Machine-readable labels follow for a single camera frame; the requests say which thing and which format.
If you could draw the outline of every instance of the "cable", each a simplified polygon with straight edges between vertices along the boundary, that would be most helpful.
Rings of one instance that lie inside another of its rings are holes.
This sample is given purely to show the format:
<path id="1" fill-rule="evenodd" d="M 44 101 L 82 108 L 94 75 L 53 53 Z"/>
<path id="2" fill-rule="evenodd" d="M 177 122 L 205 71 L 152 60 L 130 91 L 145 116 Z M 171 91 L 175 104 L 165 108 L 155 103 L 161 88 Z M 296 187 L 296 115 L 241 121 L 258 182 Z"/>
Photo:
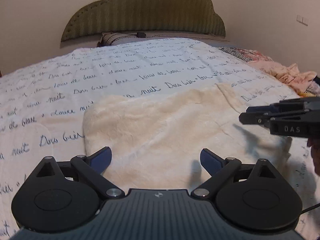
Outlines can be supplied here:
<path id="1" fill-rule="evenodd" d="M 320 207 L 320 203 L 318 203 L 318 204 L 316 204 L 316 205 L 314 205 L 314 206 L 311 206 L 311 207 L 308 207 L 308 208 L 302 210 L 301 215 L 304 214 L 304 213 L 306 213 L 306 212 L 309 212 L 309 211 L 311 211 L 311 210 L 313 210 L 313 209 L 316 209 L 316 208 L 318 208 L 318 207 Z"/>

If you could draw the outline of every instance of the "metal pin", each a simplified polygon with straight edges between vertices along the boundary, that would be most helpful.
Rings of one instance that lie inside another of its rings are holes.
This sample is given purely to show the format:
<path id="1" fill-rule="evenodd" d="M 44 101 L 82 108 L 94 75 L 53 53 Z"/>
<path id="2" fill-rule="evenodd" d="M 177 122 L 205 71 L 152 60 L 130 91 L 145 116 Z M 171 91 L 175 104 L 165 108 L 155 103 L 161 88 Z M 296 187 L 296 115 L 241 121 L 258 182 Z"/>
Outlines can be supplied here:
<path id="1" fill-rule="evenodd" d="M 205 188 L 197 188 L 193 191 L 193 193 L 198 197 L 205 197 L 209 195 L 210 192 Z"/>
<path id="2" fill-rule="evenodd" d="M 122 193 L 121 190 L 119 190 L 118 188 L 110 188 L 106 191 L 106 194 L 109 196 L 109 197 L 118 197 L 120 196 Z"/>

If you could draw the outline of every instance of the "white fluffy blanket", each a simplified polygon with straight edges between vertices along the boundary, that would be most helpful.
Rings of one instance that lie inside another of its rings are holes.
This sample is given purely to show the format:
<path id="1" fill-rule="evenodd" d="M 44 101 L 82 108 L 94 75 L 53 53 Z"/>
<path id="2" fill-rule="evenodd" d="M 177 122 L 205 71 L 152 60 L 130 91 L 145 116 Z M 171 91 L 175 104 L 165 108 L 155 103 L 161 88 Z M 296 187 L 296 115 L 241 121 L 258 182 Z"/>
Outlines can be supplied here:
<path id="1" fill-rule="evenodd" d="M 267 158 L 281 168 L 287 139 L 243 126 L 238 116 L 245 109 L 226 84 L 168 97 L 109 96 L 84 114 L 87 154 L 109 146 L 113 159 L 104 176 L 125 191 L 194 189 L 210 177 L 199 163 L 203 148 L 243 163 Z"/>

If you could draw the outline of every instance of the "bedspread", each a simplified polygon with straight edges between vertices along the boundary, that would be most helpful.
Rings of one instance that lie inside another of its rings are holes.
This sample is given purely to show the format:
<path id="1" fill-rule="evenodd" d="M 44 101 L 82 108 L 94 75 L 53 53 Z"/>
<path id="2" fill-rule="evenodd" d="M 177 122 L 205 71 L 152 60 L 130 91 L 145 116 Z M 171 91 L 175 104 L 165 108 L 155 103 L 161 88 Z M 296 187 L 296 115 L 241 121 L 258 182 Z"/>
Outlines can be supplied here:
<path id="1" fill-rule="evenodd" d="M 102 96 L 172 94 L 221 82 L 229 83 L 247 106 L 297 97 L 286 85 L 239 59 L 181 38 L 77 49 L 2 77 L 0 239 L 18 229 L 11 200 L 43 157 L 65 161 L 85 154 L 83 114 Z M 304 148 L 306 140 L 294 139 L 292 144 L 288 180 L 308 207 L 317 201 L 318 178 Z M 300 218 L 297 230 L 307 239 L 316 238 L 320 224 L 316 214 Z"/>

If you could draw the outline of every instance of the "light switch panel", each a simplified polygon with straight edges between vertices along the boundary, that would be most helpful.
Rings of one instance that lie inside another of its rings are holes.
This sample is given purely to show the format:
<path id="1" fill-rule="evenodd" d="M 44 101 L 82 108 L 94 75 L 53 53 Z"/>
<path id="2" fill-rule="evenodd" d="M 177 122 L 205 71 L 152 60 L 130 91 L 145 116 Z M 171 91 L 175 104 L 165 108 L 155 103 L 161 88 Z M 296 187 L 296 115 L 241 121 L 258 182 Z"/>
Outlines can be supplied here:
<path id="1" fill-rule="evenodd" d="M 303 23 L 304 25 L 308 26 L 308 24 L 309 24 L 309 19 L 306 18 L 306 17 L 304 17 L 303 20 L 302 20 L 302 23 Z"/>
<path id="2" fill-rule="evenodd" d="M 302 23 L 303 17 L 301 15 L 297 15 L 297 22 Z"/>

